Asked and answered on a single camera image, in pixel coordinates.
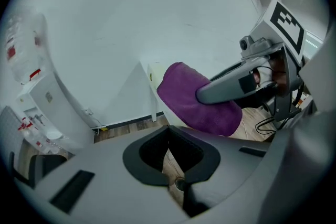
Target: floor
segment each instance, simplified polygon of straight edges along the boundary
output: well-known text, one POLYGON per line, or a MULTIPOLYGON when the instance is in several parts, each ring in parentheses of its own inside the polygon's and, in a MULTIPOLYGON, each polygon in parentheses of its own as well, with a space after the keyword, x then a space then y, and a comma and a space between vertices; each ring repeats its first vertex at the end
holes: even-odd
MULTIPOLYGON (((244 140, 254 140, 254 141, 263 141, 268 138, 269 135, 261 135, 255 130, 255 125, 268 118, 269 114, 262 109, 243 109, 243 118, 242 121, 237 129, 237 131, 230 137, 244 139, 244 140)), ((139 130, 157 127, 157 126, 164 126, 168 125, 168 121, 164 115, 158 116, 156 122, 152 122, 151 119, 140 121, 136 123, 132 123, 129 125, 125 125, 122 127, 118 127, 115 129, 110 129, 107 131, 101 131, 99 135, 95 136, 95 143, 100 141, 104 141, 106 139, 111 139, 113 137, 129 134, 132 132, 136 132, 139 130)), ((274 130, 274 126, 272 124, 267 124, 263 126, 264 129, 274 130)), ((20 155, 19 155, 19 162, 18 162, 18 171, 23 176, 28 178, 28 169, 29 169, 29 162, 30 158, 33 155, 37 155, 39 152, 34 149, 28 142, 24 140, 23 145, 21 147, 20 155)), ((67 159, 72 157, 72 154, 61 151, 61 155, 66 157, 67 159)), ((168 150, 163 162, 163 170, 162 173, 166 174, 169 178, 169 192, 172 197, 176 200, 176 202, 182 206, 183 204, 183 192, 178 190, 175 186, 175 181, 178 178, 184 178, 184 173, 177 164, 174 156, 168 150)))

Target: power outlet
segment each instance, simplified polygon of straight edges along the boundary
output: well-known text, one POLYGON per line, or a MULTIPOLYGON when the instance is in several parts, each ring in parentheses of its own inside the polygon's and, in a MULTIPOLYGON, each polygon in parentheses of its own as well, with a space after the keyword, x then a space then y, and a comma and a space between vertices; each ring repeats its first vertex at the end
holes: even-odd
POLYGON ((87 116, 92 116, 93 115, 93 112, 92 112, 92 110, 90 108, 83 109, 82 111, 87 116))

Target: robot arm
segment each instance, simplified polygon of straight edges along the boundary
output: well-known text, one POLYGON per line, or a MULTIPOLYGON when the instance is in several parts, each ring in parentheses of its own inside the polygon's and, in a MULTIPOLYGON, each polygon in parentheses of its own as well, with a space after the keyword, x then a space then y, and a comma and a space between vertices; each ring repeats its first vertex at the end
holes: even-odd
POLYGON ((292 104, 292 92, 303 83, 298 72, 305 39, 306 31, 288 9, 272 0, 250 35, 240 40, 241 61, 211 78, 211 83, 197 91, 197 99, 203 104, 234 100, 242 108, 263 105, 276 121, 294 117, 300 109, 292 104), (254 72, 272 70, 270 60, 283 61, 284 88, 271 78, 257 85, 254 72))

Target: black chair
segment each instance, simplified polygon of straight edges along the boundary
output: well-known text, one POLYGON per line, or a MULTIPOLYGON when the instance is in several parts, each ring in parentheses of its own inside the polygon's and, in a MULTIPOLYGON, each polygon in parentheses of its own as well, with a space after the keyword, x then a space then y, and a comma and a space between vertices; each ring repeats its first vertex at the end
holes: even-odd
POLYGON ((9 174, 31 188, 35 188, 43 177, 66 161, 67 159, 61 155, 34 155, 30 159, 29 178, 27 179, 14 169, 14 152, 11 152, 9 155, 9 174))

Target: purple cloth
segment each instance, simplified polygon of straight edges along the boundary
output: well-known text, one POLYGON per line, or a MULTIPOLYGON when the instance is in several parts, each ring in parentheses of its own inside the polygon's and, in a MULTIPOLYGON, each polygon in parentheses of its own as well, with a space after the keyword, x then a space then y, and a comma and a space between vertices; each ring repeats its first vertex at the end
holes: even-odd
POLYGON ((182 62, 172 64, 158 87, 162 101, 189 127, 223 136, 232 135, 242 120, 241 108, 233 101, 204 105, 196 91, 210 81, 182 62))

